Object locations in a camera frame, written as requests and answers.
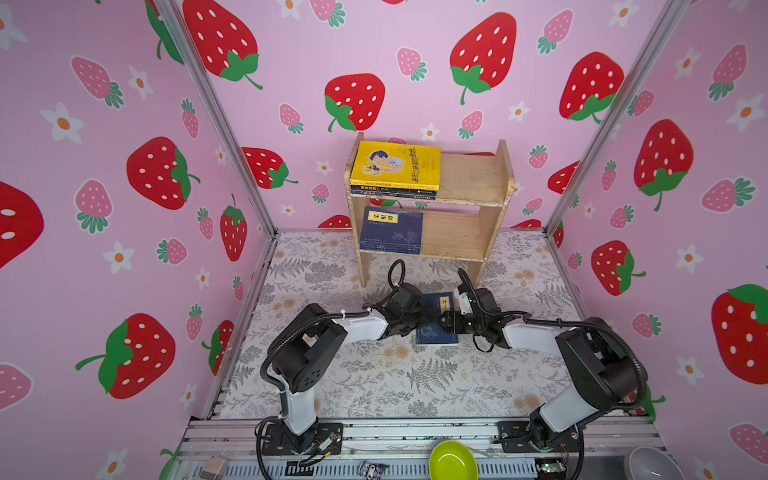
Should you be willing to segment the blue book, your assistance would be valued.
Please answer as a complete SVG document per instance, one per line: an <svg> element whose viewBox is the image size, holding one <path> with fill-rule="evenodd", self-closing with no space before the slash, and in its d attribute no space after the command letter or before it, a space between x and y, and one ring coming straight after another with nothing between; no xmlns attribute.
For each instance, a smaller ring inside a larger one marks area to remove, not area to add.
<svg viewBox="0 0 768 480"><path fill-rule="evenodd" d="M424 215L366 207L359 236L361 250L420 255Z"/></svg>
<svg viewBox="0 0 768 480"><path fill-rule="evenodd" d="M423 302L436 312L436 320L417 330L416 343L418 346L442 347L459 344L458 335L447 333L441 326L441 315L454 310L454 295L452 292L425 294Z"/></svg>

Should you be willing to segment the black book yellow title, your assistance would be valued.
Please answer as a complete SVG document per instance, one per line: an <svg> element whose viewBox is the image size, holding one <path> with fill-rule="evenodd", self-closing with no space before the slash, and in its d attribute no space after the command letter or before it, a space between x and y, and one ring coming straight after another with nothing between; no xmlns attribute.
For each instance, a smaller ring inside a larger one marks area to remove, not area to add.
<svg viewBox="0 0 768 480"><path fill-rule="evenodd" d="M363 195L363 196L371 196L371 197L396 197L396 198L408 198L408 199L430 200L430 201L435 200L438 195L438 191L433 191L433 190L389 188L389 187L378 187L378 186L359 186L359 185L351 185L350 193L352 195Z"/></svg>

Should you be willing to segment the yellow cartoon cover book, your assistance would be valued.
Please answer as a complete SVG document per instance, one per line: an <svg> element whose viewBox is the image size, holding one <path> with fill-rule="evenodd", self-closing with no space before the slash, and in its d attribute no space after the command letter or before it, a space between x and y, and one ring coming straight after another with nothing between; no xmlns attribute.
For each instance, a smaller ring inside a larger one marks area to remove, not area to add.
<svg viewBox="0 0 768 480"><path fill-rule="evenodd" d="M350 174L355 186L438 191L440 148L388 142L359 143Z"/></svg>

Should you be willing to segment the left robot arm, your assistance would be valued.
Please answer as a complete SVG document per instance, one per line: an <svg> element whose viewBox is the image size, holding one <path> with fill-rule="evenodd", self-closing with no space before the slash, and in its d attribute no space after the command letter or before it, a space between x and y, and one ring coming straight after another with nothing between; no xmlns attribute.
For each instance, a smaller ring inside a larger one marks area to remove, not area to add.
<svg viewBox="0 0 768 480"><path fill-rule="evenodd" d="M267 349L260 377L277 388L280 412L268 422L274 440L292 453L304 453L320 431L314 407L314 387L323 378L342 346L405 337L437 322L439 307L403 279L389 281L390 292L360 311L328 312L317 303L305 306Z"/></svg>

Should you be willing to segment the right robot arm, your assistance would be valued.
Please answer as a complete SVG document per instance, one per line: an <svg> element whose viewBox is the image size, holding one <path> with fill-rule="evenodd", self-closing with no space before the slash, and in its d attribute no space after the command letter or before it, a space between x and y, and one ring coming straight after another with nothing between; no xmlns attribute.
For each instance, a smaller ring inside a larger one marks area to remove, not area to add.
<svg viewBox="0 0 768 480"><path fill-rule="evenodd" d="M454 291L459 311L443 313L439 324L448 333L481 338L490 349L537 351L562 360L570 384L534 409L520 437L543 451L578 434L589 422L613 411L633 411L648 396L648 373L629 344L608 324L536 319L530 312L503 311L486 288L476 289L460 268Z"/></svg>

